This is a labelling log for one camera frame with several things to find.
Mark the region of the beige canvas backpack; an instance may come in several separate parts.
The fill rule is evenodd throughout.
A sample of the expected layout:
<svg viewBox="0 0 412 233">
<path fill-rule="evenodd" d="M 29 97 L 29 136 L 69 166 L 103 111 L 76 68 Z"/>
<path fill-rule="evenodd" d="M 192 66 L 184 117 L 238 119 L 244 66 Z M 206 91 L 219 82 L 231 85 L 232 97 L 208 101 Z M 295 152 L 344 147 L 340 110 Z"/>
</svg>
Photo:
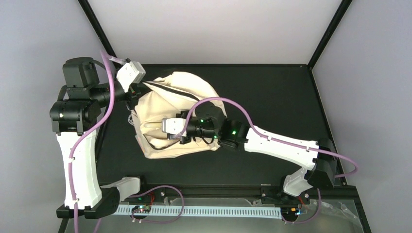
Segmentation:
<svg viewBox="0 0 412 233">
<path fill-rule="evenodd" d="M 161 130 L 162 119 L 175 117 L 205 98 L 218 97 L 208 82 L 195 74 L 175 71 L 167 77 L 145 82 L 144 85 L 149 88 L 149 92 L 138 100 L 131 117 L 136 140 L 146 158 L 176 158 L 190 153 L 216 151 L 220 147 L 216 141 L 206 143 L 199 137 L 180 144 L 179 140 L 168 139 Z"/>
</svg>

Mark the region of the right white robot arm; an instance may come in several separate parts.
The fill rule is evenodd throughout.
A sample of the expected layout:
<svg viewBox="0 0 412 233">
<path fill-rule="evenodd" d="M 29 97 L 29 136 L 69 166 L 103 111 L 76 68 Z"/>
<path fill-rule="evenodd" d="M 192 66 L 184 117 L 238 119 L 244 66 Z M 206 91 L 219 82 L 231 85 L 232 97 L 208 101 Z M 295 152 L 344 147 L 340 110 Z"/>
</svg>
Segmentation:
<svg viewBox="0 0 412 233">
<path fill-rule="evenodd" d="M 181 144 L 198 137 L 218 143 L 227 149 L 239 147 L 247 152 L 266 154 L 300 166 L 287 175 L 277 189 L 277 198 L 290 203 L 312 188 L 334 187 L 337 158 L 329 155 L 330 140 L 305 141 L 265 131 L 257 126 L 228 119 L 221 108 L 211 102 L 197 106 L 192 112 L 182 111 L 162 122 L 168 138 L 177 137 Z"/>
</svg>

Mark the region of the black frame post right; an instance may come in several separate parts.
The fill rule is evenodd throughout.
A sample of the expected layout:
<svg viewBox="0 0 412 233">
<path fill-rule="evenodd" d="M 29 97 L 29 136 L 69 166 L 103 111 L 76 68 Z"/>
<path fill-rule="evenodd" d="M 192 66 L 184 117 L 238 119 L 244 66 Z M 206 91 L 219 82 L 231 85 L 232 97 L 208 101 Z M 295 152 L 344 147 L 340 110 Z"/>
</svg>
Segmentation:
<svg viewBox="0 0 412 233">
<path fill-rule="evenodd" d="M 343 19 L 351 3 L 352 3 L 352 0 L 342 0 L 340 2 L 335 14 L 333 15 L 327 29 L 325 30 L 319 44 L 317 45 L 313 55 L 311 56 L 311 59 L 309 60 L 307 64 L 309 70 L 313 70 L 313 68 L 315 67 L 316 63 L 320 59 L 322 53 L 327 47 L 330 39 L 332 38 L 334 32 L 338 28 L 341 20 Z"/>
</svg>

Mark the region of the black frame post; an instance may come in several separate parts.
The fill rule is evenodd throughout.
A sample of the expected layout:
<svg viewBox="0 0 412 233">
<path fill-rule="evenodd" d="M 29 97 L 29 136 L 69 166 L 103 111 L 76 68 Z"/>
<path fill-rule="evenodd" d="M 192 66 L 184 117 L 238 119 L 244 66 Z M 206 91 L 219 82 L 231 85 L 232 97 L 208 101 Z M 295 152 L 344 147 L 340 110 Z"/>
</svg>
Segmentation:
<svg viewBox="0 0 412 233">
<path fill-rule="evenodd" d="M 327 29 L 325 30 L 319 44 L 317 45 L 313 55 L 311 56 L 311 59 L 309 60 L 307 64 L 309 70 L 313 70 L 313 68 L 315 67 L 316 63 L 320 59 L 322 53 L 327 47 L 330 39 L 332 38 L 334 32 L 338 28 L 341 20 L 343 19 L 351 3 L 352 3 L 352 0 L 342 0 L 340 2 L 335 14 L 333 15 Z"/>
<path fill-rule="evenodd" d="M 91 4 L 88 0 L 77 0 L 80 7 L 82 8 L 85 16 L 87 17 L 91 27 L 93 28 L 96 36 L 98 37 L 101 45 L 103 46 L 104 50 L 112 56 L 116 56 L 116 53 L 109 42 L 107 35 L 105 34 L 96 14 L 94 13 Z"/>
</svg>

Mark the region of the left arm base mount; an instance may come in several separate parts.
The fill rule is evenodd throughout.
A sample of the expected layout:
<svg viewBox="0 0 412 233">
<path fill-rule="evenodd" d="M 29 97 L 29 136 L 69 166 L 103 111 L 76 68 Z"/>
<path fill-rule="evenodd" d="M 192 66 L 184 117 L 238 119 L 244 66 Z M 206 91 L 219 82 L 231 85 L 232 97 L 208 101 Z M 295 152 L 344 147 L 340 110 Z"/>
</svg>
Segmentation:
<svg viewBox="0 0 412 233">
<path fill-rule="evenodd" d="M 166 185 L 159 185 L 150 187 L 150 189 L 144 189 L 137 194 L 132 194 L 130 197 L 127 197 L 124 201 L 130 203 L 138 204 L 150 204 L 159 198 L 160 193 L 165 191 Z"/>
</svg>

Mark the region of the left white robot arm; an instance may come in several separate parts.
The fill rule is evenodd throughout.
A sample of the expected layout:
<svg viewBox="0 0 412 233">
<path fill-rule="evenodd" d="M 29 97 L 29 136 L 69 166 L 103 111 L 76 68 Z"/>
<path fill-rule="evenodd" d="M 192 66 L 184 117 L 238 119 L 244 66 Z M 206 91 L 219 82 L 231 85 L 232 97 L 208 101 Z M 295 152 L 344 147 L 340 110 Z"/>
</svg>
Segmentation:
<svg viewBox="0 0 412 233">
<path fill-rule="evenodd" d="M 108 60 L 121 68 L 113 74 L 109 62 L 105 62 L 109 82 L 104 84 L 96 70 L 99 62 L 91 57 L 67 60 L 62 67 L 66 84 L 50 109 L 66 181 L 65 200 L 56 211 L 58 218 L 99 219 L 111 215 L 122 201 L 140 190 L 138 177 L 124 177 L 103 186 L 98 182 L 97 130 L 108 119 L 116 100 L 133 103 L 137 99 L 135 88 L 146 73 L 139 62 L 115 57 Z"/>
</svg>

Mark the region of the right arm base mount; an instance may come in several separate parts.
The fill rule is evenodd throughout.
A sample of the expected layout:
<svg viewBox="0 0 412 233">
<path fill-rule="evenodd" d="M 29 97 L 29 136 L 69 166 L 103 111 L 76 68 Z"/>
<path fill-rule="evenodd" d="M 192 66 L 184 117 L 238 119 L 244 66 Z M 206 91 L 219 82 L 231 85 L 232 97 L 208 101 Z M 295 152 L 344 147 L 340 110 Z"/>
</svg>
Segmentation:
<svg viewBox="0 0 412 233">
<path fill-rule="evenodd" d="M 263 204 L 273 204 L 276 207 L 297 207 L 300 204 L 310 204 L 310 200 L 304 196 L 305 193 L 294 197 L 284 193 L 282 187 L 278 185 L 262 186 L 260 192 Z"/>
</svg>

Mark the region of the black frame post left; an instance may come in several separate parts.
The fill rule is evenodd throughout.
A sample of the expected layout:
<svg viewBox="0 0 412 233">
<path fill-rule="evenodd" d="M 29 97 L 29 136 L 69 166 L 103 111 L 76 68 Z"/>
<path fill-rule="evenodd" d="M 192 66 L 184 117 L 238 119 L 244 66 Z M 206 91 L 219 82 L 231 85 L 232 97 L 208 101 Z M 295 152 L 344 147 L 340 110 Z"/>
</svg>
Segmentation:
<svg viewBox="0 0 412 233">
<path fill-rule="evenodd" d="M 105 34 L 96 14 L 94 13 L 91 4 L 88 0 L 77 0 L 80 7 L 82 8 L 85 16 L 87 17 L 91 27 L 93 28 L 96 36 L 98 37 L 101 45 L 103 46 L 104 50 L 112 56 L 116 56 L 116 53 L 109 42 L 107 35 Z"/>
</svg>

